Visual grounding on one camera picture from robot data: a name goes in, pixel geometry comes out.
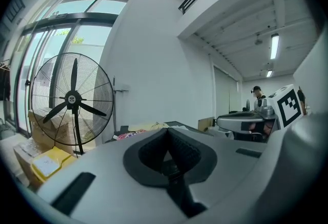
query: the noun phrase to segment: green foliage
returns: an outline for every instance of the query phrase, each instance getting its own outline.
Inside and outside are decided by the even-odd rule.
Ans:
[[[57,32],[56,35],[68,35],[69,30],[63,30],[61,32]],[[73,44],[82,44],[84,41],[83,37],[74,37],[72,43]]]

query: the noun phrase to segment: fan stand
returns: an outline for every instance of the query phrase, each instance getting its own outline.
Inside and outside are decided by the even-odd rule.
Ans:
[[[79,125],[78,125],[78,106],[74,107],[72,109],[72,114],[74,114],[75,131],[76,131],[76,138],[77,138],[78,147],[80,149],[80,154],[83,155],[84,152],[83,152],[83,147],[82,147],[82,142],[81,142],[80,129],[79,129]]]

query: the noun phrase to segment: fluorescent light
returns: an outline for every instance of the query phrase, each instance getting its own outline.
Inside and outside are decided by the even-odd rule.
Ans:
[[[278,52],[279,45],[279,34],[274,34],[271,36],[272,45],[271,45],[271,59],[275,59]]]

